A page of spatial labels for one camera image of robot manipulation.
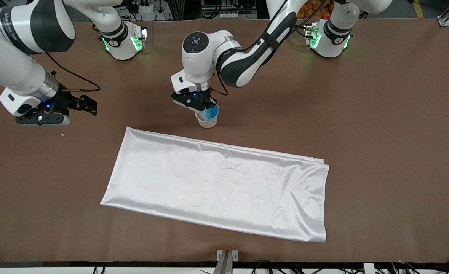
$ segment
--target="power strip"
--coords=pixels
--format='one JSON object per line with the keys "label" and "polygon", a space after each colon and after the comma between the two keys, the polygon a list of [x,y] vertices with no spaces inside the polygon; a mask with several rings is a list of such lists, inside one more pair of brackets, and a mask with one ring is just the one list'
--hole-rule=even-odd
{"label": "power strip", "polygon": [[238,18],[239,14],[237,12],[221,12],[219,18]]}
{"label": "power strip", "polygon": [[154,4],[150,4],[148,7],[140,6],[138,12],[153,13],[153,8],[154,7],[155,7]]}

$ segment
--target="plastic cup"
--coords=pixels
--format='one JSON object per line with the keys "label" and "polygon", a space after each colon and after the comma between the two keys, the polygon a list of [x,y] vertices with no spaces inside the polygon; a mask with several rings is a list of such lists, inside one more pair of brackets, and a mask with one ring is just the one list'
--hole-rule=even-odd
{"label": "plastic cup", "polygon": [[195,113],[195,117],[199,125],[203,128],[212,128],[217,123],[217,115],[219,114],[219,106],[207,109],[203,114]]}

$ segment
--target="metal bracket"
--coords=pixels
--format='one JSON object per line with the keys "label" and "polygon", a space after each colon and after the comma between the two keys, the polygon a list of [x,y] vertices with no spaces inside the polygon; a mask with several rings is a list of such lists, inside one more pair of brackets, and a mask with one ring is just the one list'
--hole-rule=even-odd
{"label": "metal bracket", "polygon": [[235,251],[221,251],[221,255],[219,255],[216,268],[214,268],[213,274],[233,274],[233,253]]}
{"label": "metal bracket", "polygon": [[441,26],[441,27],[449,27],[449,21],[443,21],[441,19],[440,15],[437,16],[437,19],[438,19],[439,26]]}
{"label": "metal bracket", "polygon": [[[221,258],[221,255],[223,254],[222,250],[218,250],[217,251],[217,260],[219,261],[219,259]],[[233,262],[237,262],[238,261],[238,250],[233,250],[231,252],[231,255],[233,257]]]}
{"label": "metal bracket", "polygon": [[319,34],[319,30],[317,29],[317,26],[319,25],[319,22],[315,22],[312,23],[310,26],[305,26],[306,28],[304,29],[304,35],[306,36],[306,48],[307,50],[311,49],[312,42],[315,43],[315,45],[317,46],[317,37]]}

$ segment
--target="white cloth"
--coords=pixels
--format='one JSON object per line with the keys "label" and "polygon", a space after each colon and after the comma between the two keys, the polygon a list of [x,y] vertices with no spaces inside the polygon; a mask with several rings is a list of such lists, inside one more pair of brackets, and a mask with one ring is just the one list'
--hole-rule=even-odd
{"label": "white cloth", "polygon": [[127,128],[101,205],[325,242],[323,160]]}

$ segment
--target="yellow floor tape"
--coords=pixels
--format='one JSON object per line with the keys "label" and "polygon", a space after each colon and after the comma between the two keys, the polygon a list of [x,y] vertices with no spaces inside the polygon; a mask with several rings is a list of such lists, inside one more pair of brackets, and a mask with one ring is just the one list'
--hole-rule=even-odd
{"label": "yellow floor tape", "polygon": [[421,5],[419,5],[419,0],[414,0],[414,9],[418,18],[423,18],[424,14],[422,13]]}

